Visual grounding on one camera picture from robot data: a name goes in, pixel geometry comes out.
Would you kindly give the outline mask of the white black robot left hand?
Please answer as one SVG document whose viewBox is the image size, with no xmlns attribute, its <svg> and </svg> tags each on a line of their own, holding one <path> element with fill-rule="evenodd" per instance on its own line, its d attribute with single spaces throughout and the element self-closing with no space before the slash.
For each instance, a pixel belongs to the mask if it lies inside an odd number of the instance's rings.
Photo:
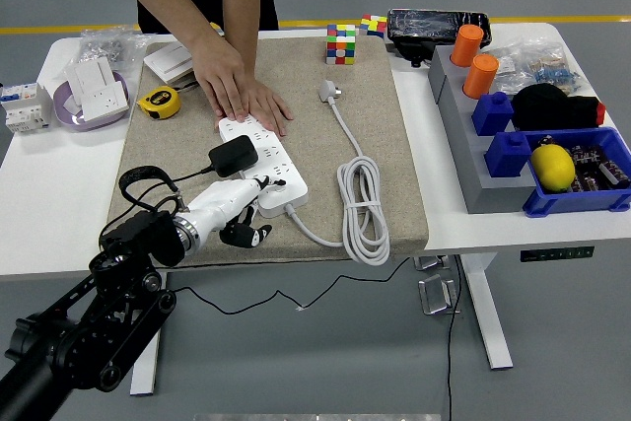
<svg viewBox="0 0 631 421">
<path fill-rule="evenodd" d="M 284 186 L 284 179 L 241 178 L 213 182 L 196 196 L 174 223 L 186 255 L 203 248 L 211 233 L 217 231 L 220 240 L 229 246 L 254 248 L 271 232 L 270 225 L 258 229 L 250 224 L 255 215 L 257 199 L 269 185 Z"/>
</svg>

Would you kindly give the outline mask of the person's right hand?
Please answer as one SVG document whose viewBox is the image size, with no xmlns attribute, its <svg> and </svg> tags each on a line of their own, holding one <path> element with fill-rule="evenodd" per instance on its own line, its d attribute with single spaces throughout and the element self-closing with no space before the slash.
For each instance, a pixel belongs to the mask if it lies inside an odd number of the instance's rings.
<svg viewBox="0 0 631 421">
<path fill-rule="evenodd" d="M 216 34 L 203 35 L 188 48 L 195 78 L 218 118 L 245 118 L 245 65 L 240 54 Z"/>
</svg>

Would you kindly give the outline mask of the person's left hand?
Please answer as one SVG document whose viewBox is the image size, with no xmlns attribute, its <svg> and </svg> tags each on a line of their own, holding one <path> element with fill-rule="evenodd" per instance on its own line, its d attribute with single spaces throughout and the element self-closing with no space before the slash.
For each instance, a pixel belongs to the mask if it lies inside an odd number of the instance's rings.
<svg viewBox="0 0 631 421">
<path fill-rule="evenodd" d="M 286 102 L 272 89 L 256 79 L 248 79 L 245 88 L 246 110 L 266 130 L 279 139 L 287 135 L 287 122 L 294 115 Z"/>
</svg>

